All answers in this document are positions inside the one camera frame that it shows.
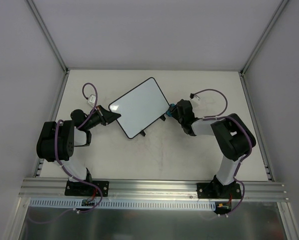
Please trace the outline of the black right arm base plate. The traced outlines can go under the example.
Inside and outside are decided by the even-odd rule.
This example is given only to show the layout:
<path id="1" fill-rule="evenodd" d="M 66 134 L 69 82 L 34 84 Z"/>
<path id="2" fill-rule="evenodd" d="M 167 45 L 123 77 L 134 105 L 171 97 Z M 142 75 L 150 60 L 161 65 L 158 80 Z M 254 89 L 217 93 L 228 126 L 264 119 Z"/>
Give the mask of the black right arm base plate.
<path id="1" fill-rule="evenodd" d="M 215 182 L 198 182 L 196 184 L 197 197 L 199 199 L 241 199 L 242 192 L 239 183 L 235 181 L 229 185 Z"/>

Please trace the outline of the white whiteboard black frame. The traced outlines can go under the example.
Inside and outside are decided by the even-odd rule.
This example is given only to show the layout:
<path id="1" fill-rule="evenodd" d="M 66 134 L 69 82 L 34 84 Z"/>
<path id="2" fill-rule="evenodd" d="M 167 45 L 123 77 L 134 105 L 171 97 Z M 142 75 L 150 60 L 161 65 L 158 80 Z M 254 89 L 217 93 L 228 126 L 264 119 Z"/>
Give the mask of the white whiteboard black frame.
<path id="1" fill-rule="evenodd" d="M 128 139 L 133 139 L 160 119 L 170 104 L 155 78 L 150 77 L 108 105 L 121 114 L 116 121 Z"/>

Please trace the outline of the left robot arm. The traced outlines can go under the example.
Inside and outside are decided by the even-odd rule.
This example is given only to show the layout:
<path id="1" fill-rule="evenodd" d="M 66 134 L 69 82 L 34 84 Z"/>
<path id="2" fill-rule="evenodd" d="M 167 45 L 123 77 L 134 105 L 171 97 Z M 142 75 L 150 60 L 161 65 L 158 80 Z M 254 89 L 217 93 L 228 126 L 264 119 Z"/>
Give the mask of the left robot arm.
<path id="1" fill-rule="evenodd" d="M 166 102 L 140 106 L 111 103 L 89 113 L 72 111 L 70 119 L 43 124 L 36 152 L 44 160 L 42 177 L 77 182 L 82 195 L 93 192 L 94 179 L 163 179 L 167 162 L 176 159 L 172 141 L 179 123 L 166 116 Z"/>

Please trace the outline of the blue bone-shaped eraser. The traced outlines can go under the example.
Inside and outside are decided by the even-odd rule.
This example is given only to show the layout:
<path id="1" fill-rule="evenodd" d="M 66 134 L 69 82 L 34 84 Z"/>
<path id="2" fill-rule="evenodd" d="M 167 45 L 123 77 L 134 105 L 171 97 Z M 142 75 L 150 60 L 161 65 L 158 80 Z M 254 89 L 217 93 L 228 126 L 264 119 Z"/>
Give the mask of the blue bone-shaped eraser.
<path id="1" fill-rule="evenodd" d="M 166 115 L 167 116 L 169 116 L 169 117 L 172 117 L 173 115 L 172 115 L 172 111 L 173 111 L 173 107 L 172 106 L 170 106 L 169 108 L 168 108 L 168 110 L 166 111 Z"/>

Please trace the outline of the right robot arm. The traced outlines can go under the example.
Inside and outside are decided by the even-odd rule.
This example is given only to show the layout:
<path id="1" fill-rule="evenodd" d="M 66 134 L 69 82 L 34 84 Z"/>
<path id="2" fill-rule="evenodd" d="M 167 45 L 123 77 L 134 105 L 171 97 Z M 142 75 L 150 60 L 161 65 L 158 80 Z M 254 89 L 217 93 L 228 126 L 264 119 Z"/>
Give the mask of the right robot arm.
<path id="1" fill-rule="evenodd" d="M 244 161 L 256 146 L 256 139 L 240 117 L 231 113 L 227 116 L 198 118 L 189 100 L 180 100 L 169 106 L 167 115 L 177 120 L 183 131 L 192 137 L 214 136 L 223 154 L 220 168 L 213 181 L 213 192 L 219 198 L 230 194 L 232 183 Z"/>

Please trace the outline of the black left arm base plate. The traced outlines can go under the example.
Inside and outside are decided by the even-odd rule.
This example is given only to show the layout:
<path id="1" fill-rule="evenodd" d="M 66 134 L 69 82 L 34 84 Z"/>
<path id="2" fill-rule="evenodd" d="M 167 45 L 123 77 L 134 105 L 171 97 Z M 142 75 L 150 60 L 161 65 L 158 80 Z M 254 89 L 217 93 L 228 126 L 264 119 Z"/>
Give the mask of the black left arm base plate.
<path id="1" fill-rule="evenodd" d="M 96 191 L 96 197 L 100 197 L 101 193 L 103 197 L 108 196 L 110 185 L 109 181 L 93 180 L 92 183 L 96 185 L 99 190 L 96 190 L 95 187 L 88 184 L 84 184 L 81 182 L 72 182 L 68 180 L 66 183 L 64 195 L 70 197 L 91 197 L 94 194 L 94 191 Z"/>

